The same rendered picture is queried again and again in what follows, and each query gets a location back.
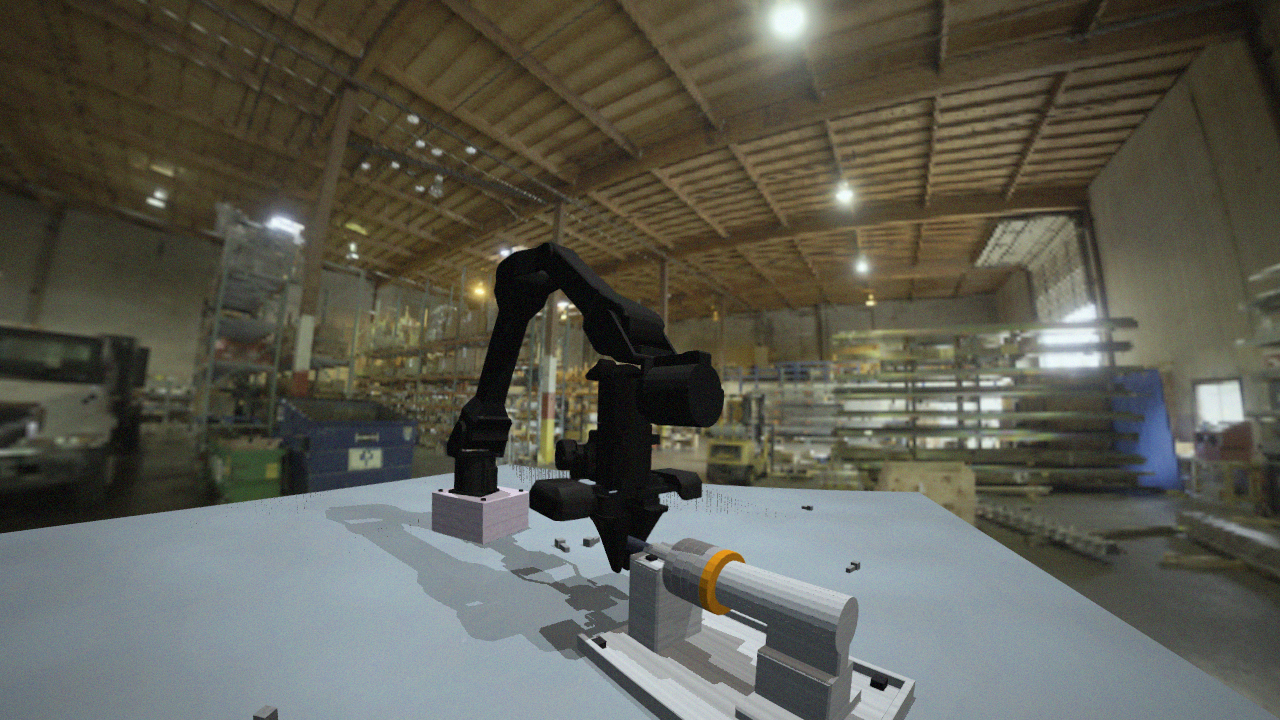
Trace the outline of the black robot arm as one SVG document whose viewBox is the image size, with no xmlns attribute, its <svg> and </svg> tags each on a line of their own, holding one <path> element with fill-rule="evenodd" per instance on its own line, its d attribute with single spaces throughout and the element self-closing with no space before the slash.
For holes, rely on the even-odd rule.
<svg viewBox="0 0 1280 720">
<path fill-rule="evenodd" d="M 582 331 L 599 359 L 585 375 L 598 380 L 596 421 L 616 425 L 713 427 L 724 405 L 724 389 L 710 354 L 677 354 L 659 314 L 611 290 L 572 249 L 541 243 L 509 254 L 497 266 L 499 307 L 477 393 L 461 409 L 447 443 L 454 457 L 449 493 L 483 497 L 497 488 L 497 457 L 504 457 L 512 421 L 506 411 L 515 366 L 529 320 L 562 290 L 582 314 Z M 640 369 L 635 365 L 641 365 Z M 556 442 L 556 469 L 570 479 L 596 470 L 596 442 Z M 481 448 L 488 451 L 467 451 Z"/>
</svg>

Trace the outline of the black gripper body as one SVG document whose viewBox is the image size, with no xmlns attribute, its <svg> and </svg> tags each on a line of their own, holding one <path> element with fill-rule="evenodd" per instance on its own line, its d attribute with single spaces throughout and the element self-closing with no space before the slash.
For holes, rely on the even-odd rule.
<svg viewBox="0 0 1280 720">
<path fill-rule="evenodd" d="M 529 491 L 530 509 L 553 521 L 571 521 L 591 512 L 602 516 L 623 512 L 623 501 L 653 506 L 659 503 L 658 495 L 673 491 L 682 500 L 701 497 L 698 471 L 652 470 L 652 445 L 660 445 L 660 434 L 652 434 L 650 424 L 596 421 L 590 442 L 596 442 L 596 470 L 588 480 L 596 484 L 563 477 L 535 480 Z"/>
</svg>

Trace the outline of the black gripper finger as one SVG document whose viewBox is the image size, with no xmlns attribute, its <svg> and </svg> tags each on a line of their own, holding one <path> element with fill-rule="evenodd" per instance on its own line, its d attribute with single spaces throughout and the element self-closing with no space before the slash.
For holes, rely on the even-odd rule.
<svg viewBox="0 0 1280 720">
<path fill-rule="evenodd" d="M 655 527 L 662 512 L 668 512 L 668 506 L 663 503 L 657 503 L 648 507 L 641 507 L 635 503 L 626 503 L 623 501 L 623 512 L 631 514 L 631 520 L 628 525 L 628 536 L 646 542 L 646 538 L 652 534 L 652 529 Z M 623 569 L 630 570 L 630 557 L 632 551 L 626 550 Z"/>
<path fill-rule="evenodd" d="M 596 512 L 591 512 L 589 518 L 593 519 L 593 523 L 602 537 L 602 543 L 608 561 L 611 562 L 612 571 L 620 573 L 625 562 L 631 514 L 617 512 L 602 516 Z"/>
</svg>

